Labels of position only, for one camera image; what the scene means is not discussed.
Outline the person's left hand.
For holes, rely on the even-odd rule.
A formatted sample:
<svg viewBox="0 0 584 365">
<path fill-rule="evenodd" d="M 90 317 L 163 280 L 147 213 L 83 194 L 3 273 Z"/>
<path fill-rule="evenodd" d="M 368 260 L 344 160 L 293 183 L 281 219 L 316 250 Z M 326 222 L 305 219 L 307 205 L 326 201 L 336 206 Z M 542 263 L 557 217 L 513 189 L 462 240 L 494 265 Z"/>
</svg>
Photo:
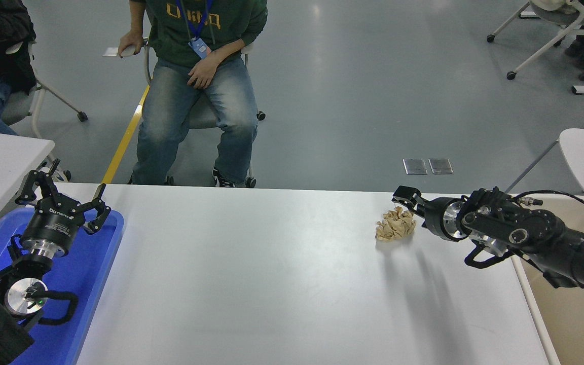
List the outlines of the person's left hand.
<svg viewBox="0 0 584 365">
<path fill-rule="evenodd" d="M 215 73 L 223 59 L 215 52 L 201 59 L 189 72 L 186 85 L 194 89 L 205 89 L 211 84 Z"/>
</svg>

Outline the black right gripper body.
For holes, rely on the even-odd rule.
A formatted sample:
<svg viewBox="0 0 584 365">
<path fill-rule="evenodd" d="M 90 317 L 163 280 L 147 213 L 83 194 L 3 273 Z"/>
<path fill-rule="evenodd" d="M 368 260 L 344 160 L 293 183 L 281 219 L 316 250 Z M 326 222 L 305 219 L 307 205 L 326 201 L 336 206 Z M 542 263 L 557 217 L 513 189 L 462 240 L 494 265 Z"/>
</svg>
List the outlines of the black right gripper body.
<svg viewBox="0 0 584 365">
<path fill-rule="evenodd" d="M 445 240 L 457 240 L 457 199 L 438 197 L 427 202 L 426 227 Z"/>
</svg>

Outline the person's right hand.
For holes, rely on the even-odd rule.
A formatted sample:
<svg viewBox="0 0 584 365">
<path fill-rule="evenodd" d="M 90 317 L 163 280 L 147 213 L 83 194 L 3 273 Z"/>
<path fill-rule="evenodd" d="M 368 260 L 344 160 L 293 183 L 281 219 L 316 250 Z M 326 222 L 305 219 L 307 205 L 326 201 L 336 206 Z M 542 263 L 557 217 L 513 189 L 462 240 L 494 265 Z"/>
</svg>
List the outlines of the person's right hand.
<svg viewBox="0 0 584 365">
<path fill-rule="evenodd" d="M 120 58 L 125 56 L 138 55 L 143 48 L 143 30 L 130 30 L 120 38 L 117 55 Z"/>
</svg>

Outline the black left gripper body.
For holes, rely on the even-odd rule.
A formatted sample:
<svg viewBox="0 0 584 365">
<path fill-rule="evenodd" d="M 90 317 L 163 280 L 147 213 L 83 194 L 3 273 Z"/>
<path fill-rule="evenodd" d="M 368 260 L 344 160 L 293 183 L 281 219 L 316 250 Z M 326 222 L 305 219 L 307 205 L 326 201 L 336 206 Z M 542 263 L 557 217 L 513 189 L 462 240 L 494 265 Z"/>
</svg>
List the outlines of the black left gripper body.
<svg viewBox="0 0 584 365">
<path fill-rule="evenodd" d="M 70 249 L 84 224 L 84 214 L 72 212 L 78 205 L 78 201 L 70 198 L 60 198 L 56 202 L 51 198 L 40 199 L 22 234 L 22 246 L 30 249 L 33 243 L 44 241 L 60 249 Z"/>
</svg>

